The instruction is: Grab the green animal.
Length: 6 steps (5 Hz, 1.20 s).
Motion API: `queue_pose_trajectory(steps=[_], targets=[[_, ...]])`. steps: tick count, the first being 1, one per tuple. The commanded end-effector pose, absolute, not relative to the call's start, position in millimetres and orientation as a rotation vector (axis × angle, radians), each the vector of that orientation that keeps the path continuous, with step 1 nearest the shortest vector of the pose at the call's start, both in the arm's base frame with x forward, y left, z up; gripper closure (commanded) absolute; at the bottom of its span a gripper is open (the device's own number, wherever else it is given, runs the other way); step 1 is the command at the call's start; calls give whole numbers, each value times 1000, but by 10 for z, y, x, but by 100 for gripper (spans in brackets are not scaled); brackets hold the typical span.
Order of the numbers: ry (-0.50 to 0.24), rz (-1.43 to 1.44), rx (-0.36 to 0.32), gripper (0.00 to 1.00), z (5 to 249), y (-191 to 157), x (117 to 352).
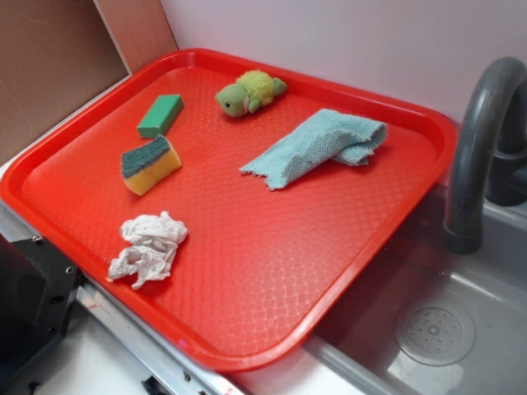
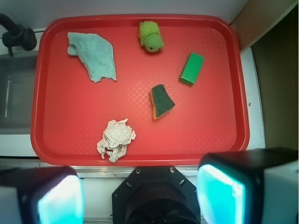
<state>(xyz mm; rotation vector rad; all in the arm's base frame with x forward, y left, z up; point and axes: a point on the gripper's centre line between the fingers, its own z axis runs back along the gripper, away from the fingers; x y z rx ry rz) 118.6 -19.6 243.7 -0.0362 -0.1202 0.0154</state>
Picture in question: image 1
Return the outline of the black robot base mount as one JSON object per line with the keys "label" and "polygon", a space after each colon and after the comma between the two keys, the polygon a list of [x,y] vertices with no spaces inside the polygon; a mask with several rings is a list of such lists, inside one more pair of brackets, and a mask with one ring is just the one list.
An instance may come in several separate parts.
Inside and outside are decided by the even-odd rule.
{"label": "black robot base mount", "polygon": [[1,386],[65,336],[80,272],[44,239],[1,238]]}

